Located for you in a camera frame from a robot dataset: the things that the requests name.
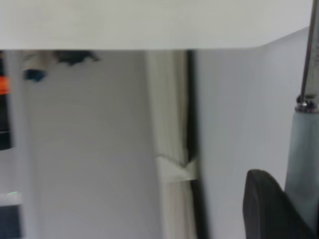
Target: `chrome rod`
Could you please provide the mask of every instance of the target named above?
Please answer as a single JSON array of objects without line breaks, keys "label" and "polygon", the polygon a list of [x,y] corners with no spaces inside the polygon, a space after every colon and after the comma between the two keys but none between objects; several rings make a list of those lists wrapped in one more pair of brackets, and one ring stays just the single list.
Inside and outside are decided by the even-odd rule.
[{"label": "chrome rod", "polygon": [[306,62],[296,111],[319,113],[319,3],[313,1]]}]

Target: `white curtain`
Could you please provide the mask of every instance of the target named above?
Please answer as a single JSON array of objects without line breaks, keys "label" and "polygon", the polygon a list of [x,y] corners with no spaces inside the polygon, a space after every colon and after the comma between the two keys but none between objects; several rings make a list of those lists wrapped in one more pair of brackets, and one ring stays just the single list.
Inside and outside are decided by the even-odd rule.
[{"label": "white curtain", "polygon": [[163,236],[196,239],[186,148],[187,68],[184,51],[146,53],[156,161],[161,181]]}]

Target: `orange object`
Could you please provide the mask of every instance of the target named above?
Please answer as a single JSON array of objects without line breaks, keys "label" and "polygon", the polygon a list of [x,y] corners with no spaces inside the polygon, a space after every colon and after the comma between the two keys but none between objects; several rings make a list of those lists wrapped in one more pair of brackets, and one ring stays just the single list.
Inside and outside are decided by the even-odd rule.
[{"label": "orange object", "polygon": [[0,76],[0,95],[9,93],[9,81],[6,76]]}]

